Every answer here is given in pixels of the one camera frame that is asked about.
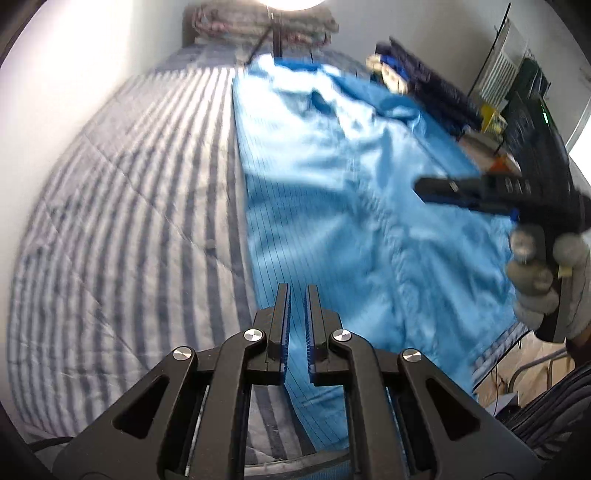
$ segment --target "blue clothing pile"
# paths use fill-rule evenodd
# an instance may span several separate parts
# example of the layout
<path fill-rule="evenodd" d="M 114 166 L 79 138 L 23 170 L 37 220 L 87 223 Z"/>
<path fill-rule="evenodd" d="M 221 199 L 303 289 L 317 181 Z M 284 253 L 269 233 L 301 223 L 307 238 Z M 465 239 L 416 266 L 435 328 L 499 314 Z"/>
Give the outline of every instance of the blue clothing pile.
<path fill-rule="evenodd" d="M 309 383 L 306 285 L 374 347 L 414 347 L 470 392 L 514 322 L 507 218 L 424 204 L 419 176 L 477 168 L 409 98 L 332 67 L 260 57 L 233 84 L 259 307 L 292 288 L 285 385 L 315 447 L 347 444 L 340 388 Z"/>

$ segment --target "wooden floor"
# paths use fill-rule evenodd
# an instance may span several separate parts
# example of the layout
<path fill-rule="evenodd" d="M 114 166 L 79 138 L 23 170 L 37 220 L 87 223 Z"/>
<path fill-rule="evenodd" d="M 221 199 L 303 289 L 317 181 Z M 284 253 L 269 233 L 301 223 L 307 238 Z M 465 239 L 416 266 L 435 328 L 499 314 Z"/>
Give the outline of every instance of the wooden floor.
<path fill-rule="evenodd" d="M 530 363 L 538 358 L 549 355 L 564 345 L 555 345 L 538 340 L 535 335 L 529 333 L 521 341 L 521 347 L 515 345 L 505 355 L 499 365 L 492 371 L 491 375 L 476 389 L 478 402 L 486 407 L 495 402 L 497 392 L 502 395 L 507 393 L 509 380 L 515 371 L 521 366 Z M 527 405 L 538 395 L 545 392 L 548 381 L 548 367 L 550 362 L 545 362 L 523 372 L 515 382 L 514 391 L 519 394 L 519 404 Z M 552 365 L 552 385 L 562 380 L 567 373 L 574 368 L 574 362 L 570 358 L 556 360 Z"/>

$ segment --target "pillow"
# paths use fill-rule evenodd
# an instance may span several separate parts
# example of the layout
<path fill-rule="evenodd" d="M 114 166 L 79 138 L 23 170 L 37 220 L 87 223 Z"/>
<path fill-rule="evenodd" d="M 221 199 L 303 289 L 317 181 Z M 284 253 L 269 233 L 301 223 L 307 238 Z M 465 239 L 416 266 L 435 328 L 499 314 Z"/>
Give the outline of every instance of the pillow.
<path fill-rule="evenodd" d="M 330 10 L 316 6 L 296 12 L 280 12 L 283 41 L 291 46 L 322 47 L 330 43 L 339 25 Z M 222 38 L 256 43 L 269 26 L 269 10 L 256 0 L 207 2 L 195 7 L 191 25 L 196 42 Z"/>

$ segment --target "striped bedsheet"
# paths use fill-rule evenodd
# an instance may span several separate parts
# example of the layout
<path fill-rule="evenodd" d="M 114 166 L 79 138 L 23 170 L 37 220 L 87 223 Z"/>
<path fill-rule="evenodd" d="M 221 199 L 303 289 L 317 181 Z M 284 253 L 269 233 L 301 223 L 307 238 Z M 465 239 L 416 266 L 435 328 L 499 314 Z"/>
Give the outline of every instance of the striped bedsheet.
<path fill-rule="evenodd" d="M 232 110 L 247 54 L 179 51 L 126 82 L 57 162 L 22 240 L 8 325 L 31 434 L 78 434 L 174 347 L 220 345 L 266 307 L 252 288 Z M 313 55 L 362 74 L 342 54 Z M 312 451 L 284 389 L 256 387 L 247 463 Z"/>

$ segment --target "radiator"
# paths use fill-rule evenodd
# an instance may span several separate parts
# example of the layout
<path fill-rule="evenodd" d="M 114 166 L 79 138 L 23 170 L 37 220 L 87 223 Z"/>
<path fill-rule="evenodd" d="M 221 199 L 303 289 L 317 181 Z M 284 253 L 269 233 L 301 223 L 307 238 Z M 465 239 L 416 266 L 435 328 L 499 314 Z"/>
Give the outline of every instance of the radiator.
<path fill-rule="evenodd" d="M 486 62 L 471 97 L 477 103 L 488 103 L 499 109 L 519 73 L 527 42 L 516 26 L 507 19 L 495 49 Z"/>

